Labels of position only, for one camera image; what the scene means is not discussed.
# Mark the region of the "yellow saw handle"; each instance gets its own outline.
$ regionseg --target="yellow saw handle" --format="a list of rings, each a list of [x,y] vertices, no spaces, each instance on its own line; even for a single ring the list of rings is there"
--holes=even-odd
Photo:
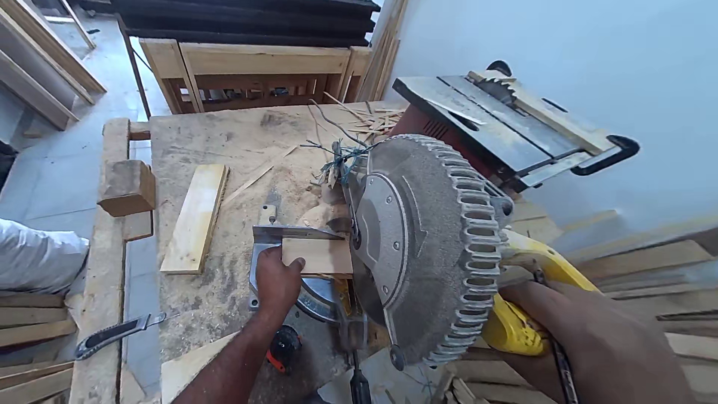
[[[544,271],[547,280],[555,280],[584,290],[598,290],[582,273],[559,253],[511,230],[508,237],[509,257],[502,265],[518,265],[530,269],[533,261]],[[482,338],[494,349],[529,356],[538,356],[549,349],[549,340],[541,326],[517,305],[494,295],[494,308],[484,324]]]

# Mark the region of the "white wall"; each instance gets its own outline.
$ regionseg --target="white wall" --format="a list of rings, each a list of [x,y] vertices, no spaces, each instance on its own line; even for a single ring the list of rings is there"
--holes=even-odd
[[[524,193],[559,225],[618,210],[559,250],[718,214],[718,1],[408,1],[390,86],[503,59],[536,95],[639,141],[627,161]]]

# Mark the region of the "black handle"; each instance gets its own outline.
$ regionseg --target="black handle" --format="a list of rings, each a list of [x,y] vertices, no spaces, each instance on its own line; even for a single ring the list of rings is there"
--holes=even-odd
[[[609,142],[620,147],[621,151],[612,156],[606,157],[603,160],[595,162],[587,167],[573,167],[571,169],[571,172],[576,175],[591,175],[593,173],[597,173],[603,170],[606,167],[614,165],[617,162],[632,157],[633,155],[638,153],[638,150],[640,149],[640,145],[638,144],[638,142],[624,136],[618,136],[617,134],[609,134],[608,136],[606,136],[606,139],[608,139]]]

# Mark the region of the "wooden block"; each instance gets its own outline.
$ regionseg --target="wooden block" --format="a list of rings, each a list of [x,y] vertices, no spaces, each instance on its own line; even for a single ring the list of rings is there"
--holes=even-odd
[[[226,180],[225,165],[197,167],[160,272],[168,275],[202,273]]]
[[[39,293],[18,293],[0,298],[0,307],[62,307],[61,295],[41,295]]]
[[[666,333],[673,352],[680,357],[718,361],[718,338]]]
[[[73,370],[67,369],[0,390],[0,403],[30,404],[70,388]]]
[[[141,160],[108,163],[105,190],[98,205],[114,217],[154,209],[154,174]]]
[[[43,367],[41,369],[31,369],[27,370],[26,372],[0,377],[0,389],[5,389],[8,387],[20,385],[22,383],[27,383],[31,380],[39,379],[41,377],[60,372],[62,370],[72,369],[73,365],[74,362],[66,362],[61,364],[54,364],[48,367]]]
[[[52,323],[67,318],[64,308],[3,307],[0,308],[0,326]]]
[[[514,404],[556,404],[542,392],[524,387],[492,385],[488,383],[468,383],[467,386],[477,397],[489,401]]]
[[[56,336],[72,334],[76,329],[75,322],[72,320],[2,329],[0,330],[0,346],[11,346],[55,338]]]
[[[588,278],[596,279],[712,259],[698,243],[684,240],[582,262],[577,268]]]
[[[302,276],[352,277],[348,240],[282,239],[281,259],[289,265],[302,257],[307,263]]]

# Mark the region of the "floor tile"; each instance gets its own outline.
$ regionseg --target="floor tile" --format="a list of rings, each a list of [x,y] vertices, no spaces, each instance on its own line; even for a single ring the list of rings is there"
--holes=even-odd
[[[100,160],[99,155],[45,159],[28,201],[25,219],[94,208],[97,204]]]
[[[95,224],[95,208],[24,220],[22,223],[36,230],[74,231],[79,237],[91,239]]]

